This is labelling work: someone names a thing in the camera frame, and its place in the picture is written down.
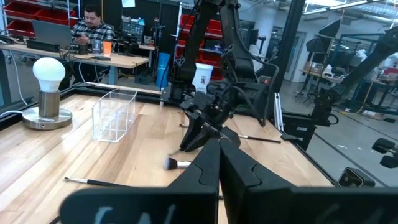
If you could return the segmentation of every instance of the wooden table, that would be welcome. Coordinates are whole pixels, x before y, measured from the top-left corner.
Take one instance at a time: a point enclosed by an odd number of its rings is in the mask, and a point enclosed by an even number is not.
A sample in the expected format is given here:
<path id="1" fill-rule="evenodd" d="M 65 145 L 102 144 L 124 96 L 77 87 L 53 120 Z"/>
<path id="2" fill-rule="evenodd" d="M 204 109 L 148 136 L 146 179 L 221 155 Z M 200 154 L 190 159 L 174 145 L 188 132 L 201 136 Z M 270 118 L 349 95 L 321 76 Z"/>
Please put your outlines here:
<path id="1" fill-rule="evenodd" d="M 26 45 L 22 44 L 0 45 L 0 50 L 3 50 L 4 53 L 6 53 L 7 51 L 11 51 L 11 52 L 22 52 L 26 54 L 35 54 L 41 57 L 52 57 L 57 59 L 60 58 L 59 53 L 30 49 L 27 48 Z M 130 57 L 115 53 L 111 54 L 110 61 L 87 59 L 92 56 L 93 54 L 74 55 L 74 57 L 76 58 L 76 62 L 88 63 L 93 65 L 110 66 L 111 69 L 109 70 L 109 83 L 113 85 L 115 85 L 118 80 L 118 70 L 117 70 L 118 67 L 133 69 L 148 62 L 148 58 L 145 57 Z"/>
<path id="2" fill-rule="evenodd" d="M 137 103 L 136 122 L 118 143 L 92 140 L 91 108 L 95 96 L 73 95 L 61 102 L 73 124 L 54 131 L 27 129 L 20 122 L 0 131 L 0 223 L 48 223 L 70 193 L 91 187 L 64 181 L 88 178 L 131 186 L 166 186 L 183 170 L 163 170 L 168 153 L 178 149 L 187 118 L 178 108 Z M 226 125 L 238 134 L 280 139 L 267 123 L 261 128 L 247 116 Z M 289 142 L 242 140 L 240 147 L 281 177 L 299 186 L 331 183 Z M 198 150 L 175 159 L 193 160 Z M 227 223 L 220 201 L 219 223 Z"/>

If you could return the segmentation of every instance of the clear acrylic box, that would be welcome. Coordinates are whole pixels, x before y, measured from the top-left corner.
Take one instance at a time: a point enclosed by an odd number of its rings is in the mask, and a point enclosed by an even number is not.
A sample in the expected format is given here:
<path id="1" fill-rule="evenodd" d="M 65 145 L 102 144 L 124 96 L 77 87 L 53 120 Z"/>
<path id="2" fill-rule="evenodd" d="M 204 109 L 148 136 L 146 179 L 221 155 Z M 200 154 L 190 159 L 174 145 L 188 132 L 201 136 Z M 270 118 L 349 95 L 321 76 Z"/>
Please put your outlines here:
<path id="1" fill-rule="evenodd" d="M 93 139 L 118 142 L 135 120 L 136 91 L 113 90 L 93 106 Z"/>

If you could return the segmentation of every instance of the plaid shirt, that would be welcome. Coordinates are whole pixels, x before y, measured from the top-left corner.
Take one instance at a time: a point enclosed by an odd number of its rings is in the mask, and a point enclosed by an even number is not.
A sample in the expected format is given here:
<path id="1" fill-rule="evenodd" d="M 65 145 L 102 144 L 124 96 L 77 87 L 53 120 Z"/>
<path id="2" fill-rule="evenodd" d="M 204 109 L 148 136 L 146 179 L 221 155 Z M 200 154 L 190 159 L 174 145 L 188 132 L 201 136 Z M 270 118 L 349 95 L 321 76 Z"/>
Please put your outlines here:
<path id="1" fill-rule="evenodd" d="M 106 25 L 104 22 L 100 26 L 90 29 L 84 19 L 76 23 L 72 28 L 72 35 L 85 35 L 92 40 L 113 40 L 113 28 Z"/>

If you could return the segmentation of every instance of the ceiling light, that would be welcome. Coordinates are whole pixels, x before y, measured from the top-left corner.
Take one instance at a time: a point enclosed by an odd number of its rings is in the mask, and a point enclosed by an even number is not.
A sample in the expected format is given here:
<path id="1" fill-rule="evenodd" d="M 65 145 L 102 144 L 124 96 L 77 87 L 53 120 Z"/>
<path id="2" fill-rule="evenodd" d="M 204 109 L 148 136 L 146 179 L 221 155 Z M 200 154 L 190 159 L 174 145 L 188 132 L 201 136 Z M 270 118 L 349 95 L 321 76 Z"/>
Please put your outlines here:
<path id="1" fill-rule="evenodd" d="M 337 6 L 340 4 L 344 4 L 344 2 L 336 1 L 336 0 L 306 0 L 307 4 L 316 4 L 319 6 Z"/>
<path id="2" fill-rule="evenodd" d="M 355 1 L 355 2 L 350 2 L 350 3 L 346 3 L 346 4 L 341 4 L 338 6 L 332 6 L 330 7 L 330 10 L 336 10 L 336 9 L 345 9 L 347 7 L 354 7 L 354 6 L 360 6 L 363 4 L 367 4 L 367 3 L 372 3 L 372 2 L 379 2 L 382 0 L 373 0 L 373 1 L 367 1 L 367 0 L 362 0 L 362 1 Z"/>
<path id="3" fill-rule="evenodd" d="M 328 8 L 321 8 L 321 9 L 316 9 L 316 10 L 311 10 L 309 12 L 304 12 L 303 15 L 311 15 L 315 13 L 320 13 L 320 12 L 326 12 Z"/>

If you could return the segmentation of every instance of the light bulb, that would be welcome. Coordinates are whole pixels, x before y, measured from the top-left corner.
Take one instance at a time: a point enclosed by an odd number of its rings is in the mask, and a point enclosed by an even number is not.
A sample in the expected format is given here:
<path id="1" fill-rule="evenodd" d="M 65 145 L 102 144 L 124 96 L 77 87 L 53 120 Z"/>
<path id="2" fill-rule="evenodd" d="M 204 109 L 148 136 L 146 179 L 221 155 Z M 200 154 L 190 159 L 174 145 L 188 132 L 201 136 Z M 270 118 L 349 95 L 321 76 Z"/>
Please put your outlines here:
<path id="1" fill-rule="evenodd" d="M 40 58 L 33 65 L 33 74 L 39 81 L 40 89 L 45 93 L 56 93 L 65 77 L 65 68 L 54 58 Z"/>

